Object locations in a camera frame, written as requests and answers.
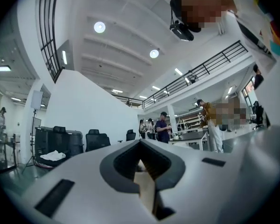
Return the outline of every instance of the person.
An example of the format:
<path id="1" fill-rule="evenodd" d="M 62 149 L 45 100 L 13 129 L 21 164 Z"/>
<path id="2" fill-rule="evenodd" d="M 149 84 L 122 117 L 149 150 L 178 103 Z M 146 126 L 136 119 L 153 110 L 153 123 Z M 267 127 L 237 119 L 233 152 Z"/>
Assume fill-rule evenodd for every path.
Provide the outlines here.
<path id="1" fill-rule="evenodd" d="M 257 64 L 255 64 L 253 66 L 253 71 L 256 73 L 255 80 L 254 80 L 254 89 L 256 90 L 259 87 L 259 85 L 264 81 L 264 78 L 262 77 Z M 270 124 L 269 118 L 267 117 L 267 114 L 266 114 L 266 127 L 269 127 L 270 125 L 271 124 Z"/>
<path id="2" fill-rule="evenodd" d="M 168 130 L 171 129 L 171 126 L 167 126 L 165 118 L 167 117 L 166 112 L 161 113 L 160 120 L 157 121 L 156 127 L 158 132 L 158 140 L 163 143 L 169 142 L 169 133 Z"/>
<path id="3" fill-rule="evenodd" d="M 171 0 L 170 5 L 176 17 L 196 32 L 205 23 L 217 22 L 223 12 L 234 13 L 246 48 L 265 75 L 280 58 L 280 32 L 259 0 Z"/>
<path id="4" fill-rule="evenodd" d="M 148 119 L 148 125 L 147 125 L 147 136 L 154 140 L 154 122 L 151 118 Z"/>
<path id="5" fill-rule="evenodd" d="M 5 107 L 2 107 L 2 109 L 0 110 L 0 138 L 2 138 L 3 130 L 6 129 L 4 116 L 5 113 L 6 109 Z"/>
<path id="6" fill-rule="evenodd" d="M 255 76 L 255 81 L 254 81 L 254 89 L 256 90 L 257 87 L 259 87 L 259 85 L 261 84 L 261 82 L 264 81 L 262 75 L 261 75 L 261 72 L 260 70 L 258 69 L 258 65 L 255 64 L 253 66 L 253 71 L 256 73 L 256 76 Z"/>
<path id="7" fill-rule="evenodd" d="M 146 132 L 147 128 L 145 126 L 144 120 L 140 120 L 140 124 L 139 124 L 139 134 L 141 136 L 141 138 L 145 139 L 145 132 Z"/>
<path id="8" fill-rule="evenodd" d="M 203 128 L 203 126 L 206 125 L 209 127 L 210 137 L 216 144 L 217 152 L 223 153 L 223 142 L 216 117 L 216 109 L 212 107 L 211 103 L 205 103 L 201 99 L 197 100 L 197 104 L 198 106 L 203 107 L 200 127 Z"/>

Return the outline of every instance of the table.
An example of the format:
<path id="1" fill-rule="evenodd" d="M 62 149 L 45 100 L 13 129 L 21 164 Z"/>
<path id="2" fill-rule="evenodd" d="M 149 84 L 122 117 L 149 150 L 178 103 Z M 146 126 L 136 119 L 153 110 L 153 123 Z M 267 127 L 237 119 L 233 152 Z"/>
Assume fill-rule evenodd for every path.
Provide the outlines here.
<path id="1" fill-rule="evenodd" d="M 14 155 L 14 163 L 10 163 L 7 160 L 7 149 L 6 149 L 6 145 L 11 147 L 12 150 L 12 154 Z M 0 153 L 2 151 L 2 147 L 3 147 L 3 154 L 4 154 L 4 158 L 0 157 L 0 173 L 9 171 L 13 168 L 16 168 L 16 160 L 15 160 L 15 143 L 14 142 L 3 142 L 0 140 Z"/>
<path id="2" fill-rule="evenodd" d="M 169 144 L 177 144 L 180 142 L 183 143 L 199 143 L 199 149 L 203 150 L 202 141 L 203 139 L 207 140 L 208 149 L 210 150 L 210 141 L 208 136 L 208 130 L 203 130 L 201 132 L 191 132 L 191 133 L 184 133 L 180 136 L 179 140 L 170 140 Z"/>

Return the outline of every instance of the white column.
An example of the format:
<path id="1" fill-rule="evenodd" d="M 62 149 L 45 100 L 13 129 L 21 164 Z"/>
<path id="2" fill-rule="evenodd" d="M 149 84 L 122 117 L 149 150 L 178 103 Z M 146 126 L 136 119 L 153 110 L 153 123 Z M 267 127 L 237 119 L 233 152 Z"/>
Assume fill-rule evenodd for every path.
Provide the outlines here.
<path id="1" fill-rule="evenodd" d="M 176 133 L 177 132 L 177 124 L 176 124 L 176 119 L 175 119 L 175 114 L 174 114 L 174 109 L 172 105 L 168 105 L 168 113 L 170 116 L 170 123 L 171 123 L 171 127 L 172 127 L 172 132 Z"/>
<path id="2" fill-rule="evenodd" d="M 31 108 L 31 101 L 33 91 L 40 91 L 42 88 L 43 82 L 39 79 L 35 80 L 25 103 L 22 125 L 20 129 L 20 150 L 21 150 L 21 162 L 28 162 L 31 157 L 30 151 L 30 133 L 32 130 L 32 119 L 33 119 L 33 108 Z"/>

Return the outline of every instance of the linear ceiling light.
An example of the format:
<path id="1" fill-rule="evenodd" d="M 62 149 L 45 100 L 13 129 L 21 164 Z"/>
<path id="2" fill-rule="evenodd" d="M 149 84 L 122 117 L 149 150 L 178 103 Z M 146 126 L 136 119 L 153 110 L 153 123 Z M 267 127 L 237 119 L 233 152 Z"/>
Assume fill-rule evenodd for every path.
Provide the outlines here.
<path id="1" fill-rule="evenodd" d="M 232 87 L 230 87 L 230 88 L 229 88 L 229 90 L 228 90 L 228 94 L 230 94 L 231 90 L 232 90 Z"/>
<path id="2" fill-rule="evenodd" d="M 156 86 L 153 86 L 153 88 L 156 89 L 156 90 L 158 90 L 158 91 L 160 90 L 160 88 L 158 88 L 158 87 L 156 87 Z"/>
<path id="3" fill-rule="evenodd" d="M 175 71 L 180 75 L 180 76 L 182 76 L 182 72 L 179 70 L 179 69 L 175 69 Z"/>
<path id="4" fill-rule="evenodd" d="M 150 55 L 151 58 L 157 58 L 159 56 L 159 51 L 158 50 L 152 50 L 149 55 Z"/>
<path id="5" fill-rule="evenodd" d="M 2 65 L 0 66 L 0 71 L 11 71 L 11 69 L 8 65 Z"/>
<path id="6" fill-rule="evenodd" d="M 11 98 L 11 99 L 13 99 L 13 100 L 15 100 L 15 101 L 21 101 L 20 99 L 17 99 L 17 98 Z"/>
<path id="7" fill-rule="evenodd" d="M 65 54 L 65 51 L 64 51 L 64 50 L 62 51 L 62 56 L 63 56 L 63 62 L 64 62 L 64 64 L 67 65 L 66 54 Z"/>
<path id="8" fill-rule="evenodd" d="M 97 32 L 97 33 L 102 33 L 104 32 L 106 29 L 106 26 L 103 22 L 101 21 L 98 21 L 96 24 L 94 24 L 94 30 Z"/>
<path id="9" fill-rule="evenodd" d="M 122 93 L 122 91 L 118 91 L 118 90 L 114 90 L 114 89 L 113 89 L 112 91 L 114 91 L 114 92 L 118 92 L 118 93 Z"/>

